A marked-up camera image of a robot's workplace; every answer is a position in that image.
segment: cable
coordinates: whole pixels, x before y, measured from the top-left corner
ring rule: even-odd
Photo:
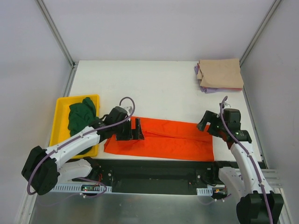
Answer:
[[[212,183],[209,183],[208,181],[204,180],[204,178],[203,178],[204,174],[205,174],[205,173],[202,173],[202,174],[201,174],[200,180],[201,180],[203,183],[207,184],[207,185],[211,185],[212,187],[215,187],[216,184],[212,184]]]
[[[94,129],[94,130],[90,130],[90,131],[88,131],[88,132],[85,132],[85,133],[83,133],[83,136],[88,135],[88,134],[93,133],[93,132],[96,132],[96,131],[98,131],[98,130],[103,130],[103,129],[106,129],[106,128],[110,128],[110,127],[113,127],[113,126],[122,124],[122,123],[126,122],[127,120],[129,120],[129,119],[133,116],[133,114],[134,114],[134,112],[135,112],[135,102],[134,102],[134,100],[133,100],[131,97],[124,97],[124,98],[122,98],[122,99],[120,100],[119,106],[121,105],[121,103],[122,103],[123,100],[125,100],[125,99],[129,99],[129,100],[131,100],[131,102],[132,102],[132,104],[133,104],[133,110],[132,110],[132,112],[131,112],[131,114],[130,114],[129,116],[127,116],[124,120],[119,121],[119,122],[117,122],[117,123],[115,123],[115,124],[107,125],[107,126],[103,126],[103,127],[99,127],[99,128]],[[65,142],[64,144],[58,146],[58,147],[57,147],[57,151],[60,150],[60,149],[62,149],[62,148],[65,147],[65,146],[69,145],[70,143],[74,142],[75,140],[77,140],[77,139],[79,139],[79,138],[81,138],[80,135],[78,135],[77,137],[75,137],[75,138],[73,138],[73,139],[70,139],[69,141]],[[37,170],[39,169],[39,167],[41,166],[41,164],[42,164],[46,159],[48,159],[52,154],[54,154],[54,153],[55,153],[55,150],[53,150],[52,152],[50,152],[49,154],[47,154],[45,157],[42,158],[42,160],[40,160],[40,162],[39,162],[39,163],[37,164],[37,166],[34,168],[32,174],[31,174],[31,176],[30,176],[30,178],[29,178],[29,180],[28,180],[28,184],[27,184],[27,193],[28,193],[29,195],[34,195],[34,194],[36,193],[36,191],[34,191],[34,192],[31,192],[31,191],[30,191],[30,186],[31,186],[32,179],[33,179],[34,175],[36,174],[36,172],[37,172]]]
[[[104,118],[106,118],[108,116],[108,114],[105,114],[103,117],[100,118],[100,120],[103,120]]]
[[[225,198],[223,198],[223,199],[214,199],[214,200],[212,200],[212,201],[210,201],[210,202],[207,202],[207,203],[201,202],[201,201],[199,200],[199,203],[201,203],[202,205],[209,205],[209,204],[212,204],[212,203],[214,203],[214,202],[219,202],[219,201],[224,202],[225,199],[228,199],[228,198],[230,198],[231,196],[232,196],[231,194],[228,194],[228,195],[227,195]]]
[[[99,181],[94,181],[94,180],[86,179],[86,178],[83,178],[83,177],[79,177],[78,179],[81,179],[81,180],[83,180],[83,181],[88,181],[88,182],[94,182],[94,183],[97,183],[97,185],[95,185],[95,186],[102,185],[102,186],[105,187],[105,189],[104,189],[103,192],[98,193],[98,194],[96,194],[96,195],[94,195],[94,196],[84,195],[83,198],[94,198],[94,197],[99,197],[99,196],[103,195],[103,194],[107,191],[107,186],[106,186],[105,184],[103,184],[103,183],[100,183]],[[68,198],[70,198],[70,197],[73,197],[73,196],[75,196],[75,195],[83,195],[83,193],[74,193],[74,194],[68,195],[68,196],[65,197],[64,199],[60,200],[59,202],[55,202],[55,203],[53,203],[53,204],[42,204],[42,203],[39,201],[38,198],[37,198],[36,201],[37,201],[37,203],[38,203],[39,205],[41,205],[41,206],[43,206],[43,207],[51,207],[51,206],[57,205],[57,204],[59,204],[59,203],[65,201],[66,199],[68,199]]]
[[[254,170],[256,172],[256,175],[257,175],[257,179],[259,181],[259,184],[261,186],[261,189],[262,189],[262,193],[263,193],[263,197],[264,197],[264,200],[265,200],[265,204],[266,204],[266,208],[267,208],[267,212],[268,212],[268,216],[269,216],[269,222],[270,224],[273,224],[273,218],[272,218],[272,214],[271,214],[271,209],[270,209],[270,206],[269,206],[269,202],[268,202],[268,199],[267,199],[267,195],[266,195],[266,190],[265,190],[265,186],[263,185],[263,182],[262,182],[262,178],[261,178],[261,174],[259,173],[258,171],[258,168],[256,166],[256,163],[253,159],[253,157],[250,155],[249,151],[247,150],[247,148],[231,133],[231,131],[229,130],[229,128],[227,127],[225,121],[224,121],[224,117],[223,117],[223,105],[224,105],[224,102],[228,99],[228,97],[226,96],[221,104],[220,104],[220,117],[221,117],[221,121],[223,123],[223,126],[225,128],[225,130],[228,132],[228,134],[232,137],[232,139],[241,146],[241,148],[245,151],[245,153],[247,154],[247,156],[249,157],[250,161],[252,162],[252,165],[254,167]]]
[[[103,178],[103,175],[100,174],[100,175],[99,175],[99,180],[98,180],[98,181],[101,182],[102,178]]]

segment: folded cloth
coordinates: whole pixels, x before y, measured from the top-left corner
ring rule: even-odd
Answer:
[[[195,71],[195,74],[196,74],[196,77],[197,79],[199,80],[199,88],[202,92],[204,93],[214,93],[214,92],[234,92],[234,91],[240,91],[242,89],[229,89],[229,88],[207,88],[207,87],[204,87],[204,86],[201,86],[200,85],[200,82],[201,82],[201,79],[199,79],[199,74],[200,76],[202,77],[202,74],[200,72],[200,69],[199,69],[199,64],[197,63],[197,65],[194,67],[194,71]]]
[[[69,125],[67,127],[70,130],[70,135],[73,136],[81,132],[95,119],[98,119],[98,117],[96,117],[95,105],[89,97],[83,99],[82,103],[70,105]],[[89,152],[91,148],[92,147],[89,147],[83,150],[78,155]]]
[[[157,158],[214,161],[213,138],[201,132],[196,124],[140,118],[144,140],[116,141],[115,136],[105,143],[106,153]]]
[[[200,60],[200,85],[211,88],[243,88],[239,59]]]

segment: lavender cloth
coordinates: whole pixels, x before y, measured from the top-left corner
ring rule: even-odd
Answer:
[[[195,75],[198,74],[198,70],[199,70],[199,66],[196,65],[194,67],[194,71],[195,71]],[[199,87],[200,90],[204,93],[214,93],[214,92],[235,92],[235,90],[230,90],[230,89],[223,89],[223,88],[210,88],[210,87],[204,87],[204,86],[200,86],[200,79],[199,79]]]

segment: metal floor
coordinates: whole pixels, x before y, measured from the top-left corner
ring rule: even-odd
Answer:
[[[51,204],[69,193],[38,196]],[[104,194],[83,199],[73,196],[51,207],[35,204],[30,224],[238,224],[233,198],[207,203],[210,197],[145,194]]]

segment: beige cloth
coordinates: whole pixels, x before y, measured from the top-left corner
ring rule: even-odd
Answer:
[[[200,85],[211,88],[243,88],[239,59],[200,60]]]

